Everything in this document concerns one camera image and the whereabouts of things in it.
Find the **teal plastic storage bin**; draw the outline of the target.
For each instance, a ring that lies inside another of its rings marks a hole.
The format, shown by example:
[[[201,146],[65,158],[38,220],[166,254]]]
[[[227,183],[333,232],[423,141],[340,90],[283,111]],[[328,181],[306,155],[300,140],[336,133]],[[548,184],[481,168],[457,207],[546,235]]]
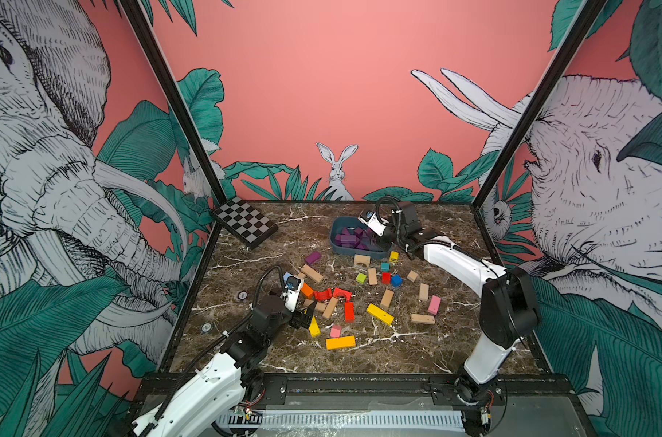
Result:
[[[336,243],[336,237],[341,234],[356,235],[360,243],[354,248],[341,247]],[[389,256],[390,245],[380,240],[367,225],[358,218],[342,216],[336,218],[331,226],[329,241],[332,250],[339,255],[354,257],[354,255],[367,255],[373,260],[383,260]]]

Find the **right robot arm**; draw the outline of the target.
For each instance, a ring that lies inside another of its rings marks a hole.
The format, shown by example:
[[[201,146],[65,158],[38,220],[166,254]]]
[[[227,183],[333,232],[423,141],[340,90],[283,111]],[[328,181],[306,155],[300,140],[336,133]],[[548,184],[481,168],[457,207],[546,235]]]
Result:
[[[462,366],[463,384],[482,387],[491,382],[515,345],[540,325],[540,306],[529,273],[477,258],[448,236],[425,229],[413,203],[383,196],[359,219],[384,242],[443,269],[480,298],[481,334]]]

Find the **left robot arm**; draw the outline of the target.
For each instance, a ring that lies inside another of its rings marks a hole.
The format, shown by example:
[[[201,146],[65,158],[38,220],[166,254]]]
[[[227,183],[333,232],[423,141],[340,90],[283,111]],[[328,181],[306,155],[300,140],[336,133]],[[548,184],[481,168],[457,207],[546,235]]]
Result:
[[[307,329],[314,308],[297,308],[305,281],[274,266],[259,278],[251,309],[196,356],[164,401],[132,421],[130,436],[199,436],[220,416],[263,398],[260,362],[285,327]]]

